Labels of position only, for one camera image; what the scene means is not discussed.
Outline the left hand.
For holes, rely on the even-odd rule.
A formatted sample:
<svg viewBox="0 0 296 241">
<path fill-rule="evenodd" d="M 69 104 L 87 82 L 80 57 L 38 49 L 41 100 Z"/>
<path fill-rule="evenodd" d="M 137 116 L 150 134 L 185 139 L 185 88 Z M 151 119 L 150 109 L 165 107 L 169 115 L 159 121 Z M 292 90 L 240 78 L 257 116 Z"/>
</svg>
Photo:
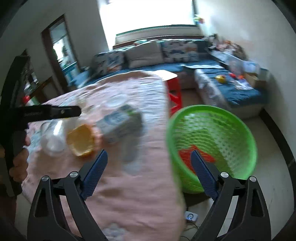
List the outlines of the left hand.
<svg viewBox="0 0 296 241">
<path fill-rule="evenodd" d="M 26 136 L 25 147 L 23 147 L 20 153 L 16 155 L 16 157 L 13 160 L 14 166 L 9 170 L 9 175 L 13 178 L 14 181 L 18 183 L 22 183 L 25 180 L 25 178 L 27 178 L 27 175 L 28 175 L 27 159 L 29 156 L 29 151 L 27 147 L 30 145 L 30 143 L 31 143 L 30 138 Z"/>
</svg>

